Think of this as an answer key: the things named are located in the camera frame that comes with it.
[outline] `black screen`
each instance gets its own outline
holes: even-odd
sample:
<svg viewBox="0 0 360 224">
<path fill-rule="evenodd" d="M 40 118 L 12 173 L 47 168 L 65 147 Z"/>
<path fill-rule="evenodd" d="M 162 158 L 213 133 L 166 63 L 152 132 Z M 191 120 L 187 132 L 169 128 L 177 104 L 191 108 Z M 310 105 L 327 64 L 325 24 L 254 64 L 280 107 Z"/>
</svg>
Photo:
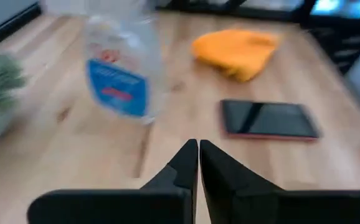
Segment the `black screen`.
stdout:
<svg viewBox="0 0 360 224">
<path fill-rule="evenodd" d="M 231 134 L 318 137 L 301 105 L 223 100 L 222 109 Z"/>
</svg>

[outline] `orange cloth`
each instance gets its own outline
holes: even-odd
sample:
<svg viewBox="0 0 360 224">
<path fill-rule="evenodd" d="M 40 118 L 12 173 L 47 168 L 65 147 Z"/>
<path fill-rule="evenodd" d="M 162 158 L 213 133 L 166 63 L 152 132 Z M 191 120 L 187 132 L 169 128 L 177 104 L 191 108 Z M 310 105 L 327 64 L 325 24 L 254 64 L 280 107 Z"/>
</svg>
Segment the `orange cloth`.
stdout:
<svg viewBox="0 0 360 224">
<path fill-rule="evenodd" d="M 263 70 L 277 48 L 272 34 L 223 30 L 206 34 L 192 44 L 196 58 L 224 69 L 224 75 L 246 82 Z"/>
</svg>

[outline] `wooden table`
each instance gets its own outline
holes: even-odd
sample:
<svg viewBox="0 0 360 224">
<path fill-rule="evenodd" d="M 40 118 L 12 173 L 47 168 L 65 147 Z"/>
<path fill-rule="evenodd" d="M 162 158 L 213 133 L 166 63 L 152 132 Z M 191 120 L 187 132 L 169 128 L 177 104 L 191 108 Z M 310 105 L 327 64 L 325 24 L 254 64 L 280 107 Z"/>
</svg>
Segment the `wooden table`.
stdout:
<svg viewBox="0 0 360 224">
<path fill-rule="evenodd" d="M 360 189 L 360 108 L 307 35 L 275 22 L 158 17 L 169 94 L 148 131 L 115 123 L 92 100 L 83 19 L 41 16 L 0 44 L 22 62 L 28 78 L 17 92 L 14 124 L 0 139 L 0 223 L 25 223 L 27 206 L 46 191 L 138 188 L 189 138 L 211 140 L 284 189 Z M 195 38 L 230 27 L 286 35 L 251 82 L 225 79 L 190 53 Z M 303 103 L 324 137 L 314 143 L 227 139 L 217 110 L 224 98 Z M 125 138 L 121 131 L 143 137 Z M 199 186 L 197 223 L 209 223 Z"/>
</svg>

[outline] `bottle label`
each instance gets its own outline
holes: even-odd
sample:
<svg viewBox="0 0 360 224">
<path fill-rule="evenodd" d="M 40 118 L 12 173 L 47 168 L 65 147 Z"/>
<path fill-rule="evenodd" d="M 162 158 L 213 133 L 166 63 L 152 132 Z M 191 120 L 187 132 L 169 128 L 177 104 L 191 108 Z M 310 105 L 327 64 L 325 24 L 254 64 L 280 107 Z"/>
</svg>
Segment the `bottle label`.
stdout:
<svg viewBox="0 0 360 224">
<path fill-rule="evenodd" d="M 92 89 L 99 102 L 120 114 L 142 117 L 147 112 L 147 79 L 114 64 L 90 59 L 87 63 Z"/>
</svg>

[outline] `plastic bottle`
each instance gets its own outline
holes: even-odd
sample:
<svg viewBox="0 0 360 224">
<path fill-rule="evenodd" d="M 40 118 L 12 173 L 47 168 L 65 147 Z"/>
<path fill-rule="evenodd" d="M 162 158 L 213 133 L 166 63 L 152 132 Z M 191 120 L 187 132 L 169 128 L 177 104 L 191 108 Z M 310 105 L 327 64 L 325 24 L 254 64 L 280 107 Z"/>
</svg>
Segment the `plastic bottle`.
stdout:
<svg viewBox="0 0 360 224">
<path fill-rule="evenodd" d="M 97 101 L 123 118 L 152 122 L 164 82 L 153 18 L 146 0 L 89 0 L 86 66 Z"/>
</svg>

